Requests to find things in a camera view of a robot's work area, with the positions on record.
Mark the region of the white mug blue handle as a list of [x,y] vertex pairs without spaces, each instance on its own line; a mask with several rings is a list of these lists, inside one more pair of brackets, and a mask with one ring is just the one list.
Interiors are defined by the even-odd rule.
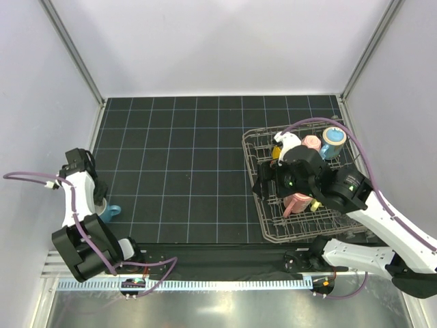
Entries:
[[96,205],[96,214],[104,223],[109,223],[113,217],[121,213],[121,208],[117,205],[110,205],[104,198],[102,200],[102,205]]

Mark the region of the yellow mug black handle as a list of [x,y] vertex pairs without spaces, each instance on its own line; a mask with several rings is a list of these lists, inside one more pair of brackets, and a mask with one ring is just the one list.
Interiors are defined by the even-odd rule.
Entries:
[[276,161],[279,159],[281,153],[281,147],[274,145],[271,151],[272,160]]

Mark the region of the cream yellow faceted mug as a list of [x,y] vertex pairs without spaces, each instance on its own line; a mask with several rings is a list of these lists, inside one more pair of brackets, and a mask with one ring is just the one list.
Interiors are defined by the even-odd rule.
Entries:
[[315,211],[317,211],[318,209],[323,208],[323,207],[324,207],[324,205],[323,205],[321,202],[319,202],[319,201],[313,199],[313,200],[311,201],[310,211],[311,211],[311,212],[315,212]]

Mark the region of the pink faceted mug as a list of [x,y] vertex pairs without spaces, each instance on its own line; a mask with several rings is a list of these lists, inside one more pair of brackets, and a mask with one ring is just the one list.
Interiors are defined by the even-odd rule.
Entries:
[[322,142],[321,140],[315,136],[315,135],[307,135],[306,137],[304,137],[304,139],[301,141],[301,144],[303,146],[306,146],[310,149],[314,149],[316,151],[320,151],[321,147],[322,147]]

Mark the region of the blue butterfly mug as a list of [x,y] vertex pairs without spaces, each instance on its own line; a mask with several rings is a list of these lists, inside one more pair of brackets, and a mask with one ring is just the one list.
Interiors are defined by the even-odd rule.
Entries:
[[320,156],[326,161],[337,158],[347,141],[347,135],[341,128],[331,126],[322,133],[322,147]]

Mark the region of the clear glass tumbler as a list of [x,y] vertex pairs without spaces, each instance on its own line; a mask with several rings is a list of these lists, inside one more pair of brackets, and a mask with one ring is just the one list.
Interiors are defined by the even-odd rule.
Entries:
[[346,229],[343,233],[346,236],[346,239],[363,237],[367,240],[376,236],[371,230],[347,215],[339,215],[334,218],[334,221],[338,227]]

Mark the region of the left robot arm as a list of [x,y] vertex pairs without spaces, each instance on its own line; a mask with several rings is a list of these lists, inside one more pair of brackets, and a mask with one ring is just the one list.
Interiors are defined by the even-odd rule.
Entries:
[[74,278],[85,282],[103,272],[116,275],[124,262],[143,260],[132,238],[117,238],[107,226],[113,209],[109,187],[98,177],[92,153],[74,148],[66,160],[55,181],[65,192],[65,217],[52,242]]

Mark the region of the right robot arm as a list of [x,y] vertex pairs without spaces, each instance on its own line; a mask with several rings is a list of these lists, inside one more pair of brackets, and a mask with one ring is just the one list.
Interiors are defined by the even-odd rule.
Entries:
[[275,161],[257,164],[253,192],[264,200],[270,195],[271,184],[279,198],[295,193],[311,197],[369,228],[385,244],[353,245],[319,236],[309,250],[312,260],[387,278],[399,290],[418,299],[436,295],[436,239],[388,204],[357,169],[333,169],[316,150],[295,146]]

